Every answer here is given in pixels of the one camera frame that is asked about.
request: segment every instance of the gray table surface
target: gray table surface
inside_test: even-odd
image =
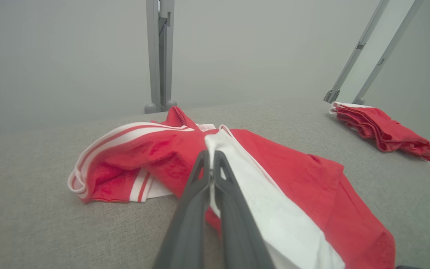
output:
[[[323,101],[286,100],[187,109],[197,123],[244,128],[345,166],[345,175],[396,239],[396,263],[430,269],[430,163],[382,153],[328,114]],[[82,204],[66,185],[79,154],[123,124],[166,113],[0,137],[0,268],[150,268],[177,206]],[[205,267],[222,268],[215,230]]]

